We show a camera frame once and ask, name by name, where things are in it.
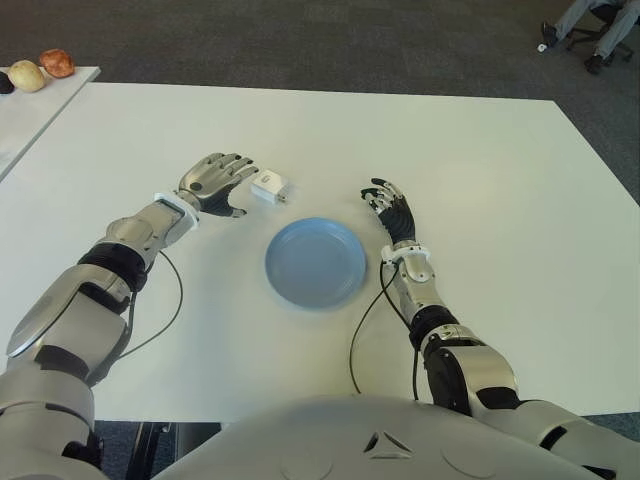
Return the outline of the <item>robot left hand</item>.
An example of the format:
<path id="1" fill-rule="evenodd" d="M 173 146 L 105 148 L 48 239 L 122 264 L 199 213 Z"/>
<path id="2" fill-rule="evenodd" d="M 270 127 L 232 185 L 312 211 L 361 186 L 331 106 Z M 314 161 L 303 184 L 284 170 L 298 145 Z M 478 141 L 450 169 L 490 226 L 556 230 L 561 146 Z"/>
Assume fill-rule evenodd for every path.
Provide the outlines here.
<path id="1" fill-rule="evenodd" d="M 229 203 L 231 192 L 259 169 L 254 161 L 237 153 L 213 153 L 187 171 L 181 178 L 177 194 L 200 212 L 240 218 L 244 209 Z"/>

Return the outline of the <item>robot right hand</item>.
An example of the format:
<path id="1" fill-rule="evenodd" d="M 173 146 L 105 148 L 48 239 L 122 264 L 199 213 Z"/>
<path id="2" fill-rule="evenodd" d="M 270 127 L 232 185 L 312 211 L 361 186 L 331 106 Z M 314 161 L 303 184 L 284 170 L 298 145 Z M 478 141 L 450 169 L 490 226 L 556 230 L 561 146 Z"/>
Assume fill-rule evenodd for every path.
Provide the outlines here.
<path id="1" fill-rule="evenodd" d="M 360 191 L 361 198 L 375 212 L 393 244 L 416 244 L 415 221 L 402 191 L 393 183 L 372 178 L 371 186 Z"/>

